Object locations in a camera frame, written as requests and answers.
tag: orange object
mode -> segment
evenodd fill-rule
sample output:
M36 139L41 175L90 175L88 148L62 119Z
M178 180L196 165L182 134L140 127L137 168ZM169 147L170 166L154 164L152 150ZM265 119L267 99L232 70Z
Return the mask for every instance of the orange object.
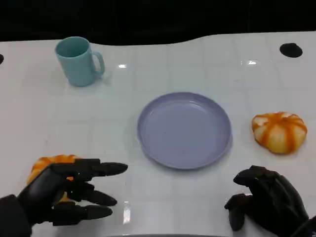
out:
M52 163L74 163L75 159L78 159L79 157L75 155L58 155L54 157L42 157L39 158L35 164L32 167L31 174L29 175L27 179L27 184L32 182L36 176L38 176L43 169L45 169L46 166L52 164ZM64 196L60 201L68 201L67 193L64 193Z
M260 145L277 154L297 150L307 134L303 120L287 112L256 115L252 119L252 131Z

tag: table surface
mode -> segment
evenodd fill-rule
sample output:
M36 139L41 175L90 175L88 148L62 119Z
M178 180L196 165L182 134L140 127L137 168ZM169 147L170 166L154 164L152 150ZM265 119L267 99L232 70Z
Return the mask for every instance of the table surface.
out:
M225 202L248 192L233 177L251 165L285 175L307 212L316 214L316 33L218 35L170 45L107 46L107 73L84 88L72 87L54 54L57 40L1 42L0 195L18 194L36 159L57 154L124 162L126 173L96 178L114 196L113 215L78 226L34 227L34 237L103 237L127 234L235 236ZM279 52L295 42L299 58ZM173 91L196 92L218 102L232 122L234 142L219 162L175 171L144 157L136 137L142 108ZM254 115L297 113L309 133L300 150L276 156L253 139ZM240 236L271 234L247 221Z

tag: lavender plate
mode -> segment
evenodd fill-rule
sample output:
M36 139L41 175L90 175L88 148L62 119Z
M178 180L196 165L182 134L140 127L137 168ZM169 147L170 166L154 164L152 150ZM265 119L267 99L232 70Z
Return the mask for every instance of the lavender plate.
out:
M232 129L213 100L189 92L163 95L138 118L138 139L146 156L176 169L196 169L218 160L230 147Z

